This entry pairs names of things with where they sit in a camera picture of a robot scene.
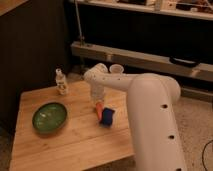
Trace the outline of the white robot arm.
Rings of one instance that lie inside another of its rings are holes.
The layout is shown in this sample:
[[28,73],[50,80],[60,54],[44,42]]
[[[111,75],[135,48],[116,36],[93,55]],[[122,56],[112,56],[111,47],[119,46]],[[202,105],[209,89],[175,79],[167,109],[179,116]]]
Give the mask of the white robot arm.
[[99,63],[85,72],[84,80],[92,91],[105,86],[126,93],[137,171],[187,171],[172,108],[181,94],[175,79],[153,73],[109,73]]

